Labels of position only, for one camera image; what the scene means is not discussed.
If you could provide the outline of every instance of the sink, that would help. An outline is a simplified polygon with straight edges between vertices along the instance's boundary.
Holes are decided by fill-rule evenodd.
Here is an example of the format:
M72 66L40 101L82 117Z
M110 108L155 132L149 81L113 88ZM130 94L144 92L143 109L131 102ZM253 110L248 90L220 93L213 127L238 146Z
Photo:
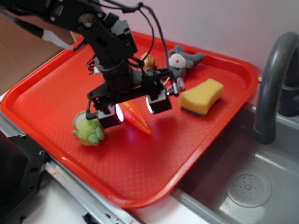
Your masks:
M278 115L276 140L261 145L254 118L246 104L177 188L218 223L299 223L299 122Z

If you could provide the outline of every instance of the red tray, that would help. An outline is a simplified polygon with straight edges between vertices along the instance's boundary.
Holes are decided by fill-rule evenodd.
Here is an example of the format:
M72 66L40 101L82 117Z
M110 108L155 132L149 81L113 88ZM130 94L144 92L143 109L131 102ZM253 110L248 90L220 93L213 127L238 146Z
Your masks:
M134 33L139 48L148 50L151 37ZM167 42L168 49L176 43ZM72 134L75 115L86 109L86 94L100 85L101 76L88 75L84 66L93 56L90 47L66 50L14 86L1 109L67 169L107 200L123 208L150 205L170 193L193 163L256 89L257 71L248 63L182 45L186 53L205 54L204 61L185 78L186 88L213 78L224 85L223 97L206 117L173 109L153 115L145 98L135 103L152 129L148 135L124 121L105 130L105 140L86 147ZM151 55L165 66L162 44L156 40Z

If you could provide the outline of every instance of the scrub pad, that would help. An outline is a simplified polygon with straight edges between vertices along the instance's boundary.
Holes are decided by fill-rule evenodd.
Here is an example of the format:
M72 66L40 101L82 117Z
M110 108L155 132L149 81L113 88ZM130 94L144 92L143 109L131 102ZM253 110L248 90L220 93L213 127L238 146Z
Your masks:
M190 112L206 116L212 105L222 97L223 84L208 79L198 86L181 93L179 105Z

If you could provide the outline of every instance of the drain strainer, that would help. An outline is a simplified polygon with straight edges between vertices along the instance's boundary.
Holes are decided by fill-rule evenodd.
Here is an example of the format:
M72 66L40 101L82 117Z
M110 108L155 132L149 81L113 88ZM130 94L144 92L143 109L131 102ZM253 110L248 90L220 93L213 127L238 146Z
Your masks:
M270 198L272 187L269 179L261 172L243 169L228 178L226 192L236 204L254 208Z

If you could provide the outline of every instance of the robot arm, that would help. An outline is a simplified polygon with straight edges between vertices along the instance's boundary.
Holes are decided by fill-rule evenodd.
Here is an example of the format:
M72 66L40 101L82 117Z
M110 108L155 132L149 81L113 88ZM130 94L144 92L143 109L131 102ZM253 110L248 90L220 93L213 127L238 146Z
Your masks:
M104 127L120 124L116 104L146 96L153 113L171 109L168 95L178 95L173 74L168 69L136 71L128 59L137 52L126 21L113 13L104 13L99 0L0 0L0 6L18 15L36 15L44 21L81 34L97 58L95 66L105 83L87 94L87 118L97 117ZM167 91L161 79L171 77ZM90 104L98 111L90 114Z

